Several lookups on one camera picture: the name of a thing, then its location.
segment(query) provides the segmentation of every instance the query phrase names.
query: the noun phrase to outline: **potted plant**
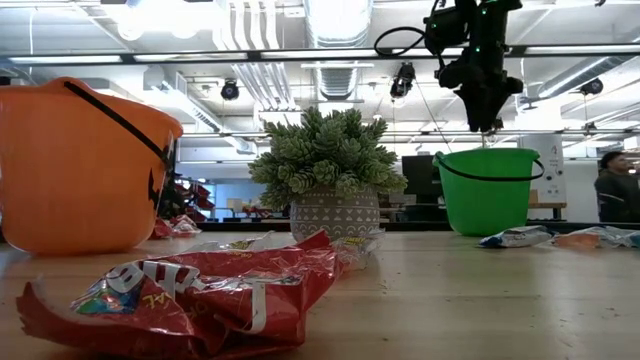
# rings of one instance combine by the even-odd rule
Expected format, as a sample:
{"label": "potted plant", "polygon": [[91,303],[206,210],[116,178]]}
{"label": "potted plant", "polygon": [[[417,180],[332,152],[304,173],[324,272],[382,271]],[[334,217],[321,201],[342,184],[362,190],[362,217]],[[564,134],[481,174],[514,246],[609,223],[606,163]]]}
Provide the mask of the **potted plant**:
{"label": "potted plant", "polygon": [[249,164],[257,183],[266,184],[262,204],[291,204],[296,239],[324,228],[332,239],[378,228],[378,192],[399,191],[407,180],[396,173],[397,156],[378,141],[383,120],[362,124],[357,110],[323,117],[317,108],[303,114],[301,126],[267,123],[271,152]]}

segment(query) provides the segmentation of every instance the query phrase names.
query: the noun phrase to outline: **table surface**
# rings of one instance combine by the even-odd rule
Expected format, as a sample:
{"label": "table surface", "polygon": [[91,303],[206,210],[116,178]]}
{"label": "table surface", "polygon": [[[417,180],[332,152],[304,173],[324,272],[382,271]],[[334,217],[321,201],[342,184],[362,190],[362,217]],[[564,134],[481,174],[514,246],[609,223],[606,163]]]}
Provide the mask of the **table surface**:
{"label": "table surface", "polygon": [[[207,233],[77,258],[31,258],[3,245],[3,358],[101,358],[22,333],[15,297],[39,274],[54,302],[68,304],[116,264],[251,235]],[[366,270],[345,275],[311,309],[307,342],[269,359],[640,358],[640,252],[475,244],[446,232],[387,234]]]}

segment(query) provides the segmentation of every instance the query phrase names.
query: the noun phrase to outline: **succulent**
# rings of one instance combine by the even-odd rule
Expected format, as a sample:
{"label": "succulent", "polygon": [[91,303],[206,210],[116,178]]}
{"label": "succulent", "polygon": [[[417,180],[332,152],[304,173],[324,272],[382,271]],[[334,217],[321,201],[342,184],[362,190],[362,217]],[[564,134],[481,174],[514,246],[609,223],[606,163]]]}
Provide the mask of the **succulent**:
{"label": "succulent", "polygon": [[331,186],[351,197],[371,186],[380,192],[407,186],[393,170],[398,157],[378,141],[384,120],[362,124],[357,110],[334,111],[323,117],[317,108],[303,114],[302,126],[267,123],[271,152],[249,164],[252,179],[267,184],[262,204],[280,209],[316,186]]}

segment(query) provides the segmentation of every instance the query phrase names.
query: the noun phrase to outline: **bucket handle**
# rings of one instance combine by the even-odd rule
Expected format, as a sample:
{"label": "bucket handle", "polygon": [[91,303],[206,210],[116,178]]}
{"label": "bucket handle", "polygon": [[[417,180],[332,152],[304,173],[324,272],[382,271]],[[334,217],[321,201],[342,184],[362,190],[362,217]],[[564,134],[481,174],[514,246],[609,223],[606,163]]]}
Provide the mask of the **bucket handle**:
{"label": "bucket handle", "polygon": [[539,179],[544,175],[544,165],[540,162],[540,160],[535,159],[533,160],[533,162],[536,163],[536,165],[538,165],[540,167],[540,169],[542,170],[540,172],[540,174],[538,175],[533,175],[533,176],[524,176],[524,177],[493,177],[493,176],[480,176],[480,175],[472,175],[472,174],[467,174],[464,173],[462,171],[456,170],[454,168],[452,168],[451,166],[447,165],[444,162],[444,158],[442,157],[442,153],[438,152],[436,153],[436,160],[438,161],[438,164],[440,166],[442,166],[443,168],[445,168],[446,170],[448,170],[449,172],[456,174],[458,176],[462,176],[464,178],[467,179],[471,179],[471,180],[479,180],[479,181],[493,181],[493,182],[518,182],[518,181],[532,181],[535,179]]}
{"label": "bucket handle", "polygon": [[64,87],[69,89],[71,92],[76,94],[78,97],[82,98],[82,100],[88,102],[90,105],[100,110],[103,114],[107,115],[113,121],[117,122],[120,126],[122,126],[125,130],[129,131],[131,135],[135,136],[140,142],[142,142],[146,147],[148,147],[154,154],[156,154],[162,163],[165,165],[165,169],[171,169],[171,161],[170,152],[171,147],[165,147],[164,150],[160,149],[158,145],[156,145],[153,140],[149,139],[142,131],[140,131],[137,127],[135,127],[132,123],[127,121],[127,119],[123,118],[120,114],[118,114],[115,110],[107,106],[102,101],[98,100],[95,96],[91,95],[88,91],[84,90],[80,86],[74,84],[71,81],[65,81]]}

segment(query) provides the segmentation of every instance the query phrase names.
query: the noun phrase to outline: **gray pot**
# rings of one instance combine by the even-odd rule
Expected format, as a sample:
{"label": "gray pot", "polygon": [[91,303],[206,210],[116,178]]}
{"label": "gray pot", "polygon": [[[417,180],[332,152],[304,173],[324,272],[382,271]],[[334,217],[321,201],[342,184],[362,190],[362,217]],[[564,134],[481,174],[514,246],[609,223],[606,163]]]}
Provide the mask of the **gray pot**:
{"label": "gray pot", "polygon": [[345,199],[330,187],[318,187],[291,204],[291,232],[297,241],[320,229],[335,241],[369,233],[379,225],[378,193],[372,188]]}

